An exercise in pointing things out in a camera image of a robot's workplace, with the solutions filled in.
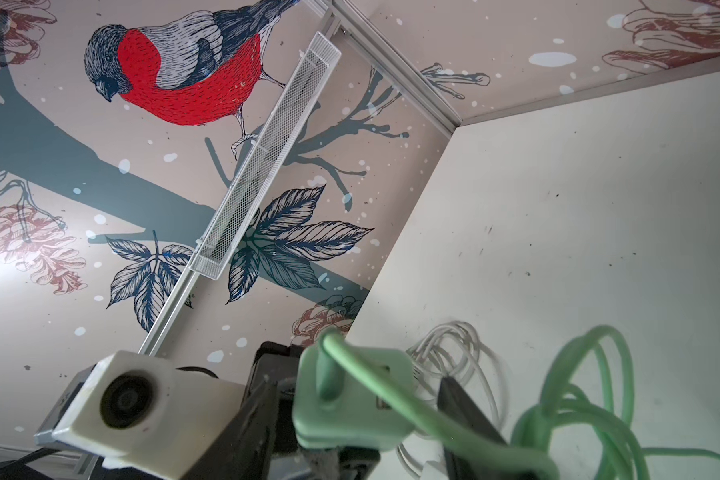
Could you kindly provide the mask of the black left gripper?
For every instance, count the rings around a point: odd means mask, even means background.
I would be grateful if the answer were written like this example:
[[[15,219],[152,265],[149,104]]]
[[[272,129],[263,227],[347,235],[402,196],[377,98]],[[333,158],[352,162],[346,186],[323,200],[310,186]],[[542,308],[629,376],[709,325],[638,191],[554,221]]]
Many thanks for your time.
[[[296,377],[301,353],[297,345],[264,342],[256,352],[246,393],[252,394],[263,384],[279,390],[278,416],[275,424],[269,479],[368,479],[380,462],[376,450],[335,447],[328,450],[305,450],[299,445],[292,421]]]

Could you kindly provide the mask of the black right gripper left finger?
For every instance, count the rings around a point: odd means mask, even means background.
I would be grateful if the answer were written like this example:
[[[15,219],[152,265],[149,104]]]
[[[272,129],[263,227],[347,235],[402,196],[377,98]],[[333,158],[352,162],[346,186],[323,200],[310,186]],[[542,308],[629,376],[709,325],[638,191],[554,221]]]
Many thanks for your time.
[[[266,479],[279,411],[279,391],[266,383],[252,393],[183,479]]]

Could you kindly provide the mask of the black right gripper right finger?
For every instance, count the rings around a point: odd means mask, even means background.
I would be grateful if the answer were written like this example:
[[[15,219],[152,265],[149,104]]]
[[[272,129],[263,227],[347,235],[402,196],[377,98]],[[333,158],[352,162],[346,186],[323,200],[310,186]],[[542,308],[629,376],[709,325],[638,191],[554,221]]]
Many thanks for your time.
[[[452,377],[440,381],[437,396],[437,409],[456,421],[481,439],[490,440],[501,446],[507,442],[471,399],[464,388]],[[533,472],[501,472],[494,467],[481,466],[444,448],[448,478],[451,480],[536,480]]]

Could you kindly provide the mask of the green plug adapter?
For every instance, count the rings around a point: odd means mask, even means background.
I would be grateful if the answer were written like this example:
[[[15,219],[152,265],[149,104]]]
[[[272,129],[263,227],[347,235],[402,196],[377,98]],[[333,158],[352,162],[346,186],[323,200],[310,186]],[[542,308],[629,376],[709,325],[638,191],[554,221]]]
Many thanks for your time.
[[[395,449],[414,425],[328,354],[326,339],[347,345],[338,328],[326,327],[300,357],[292,408],[299,445]]]

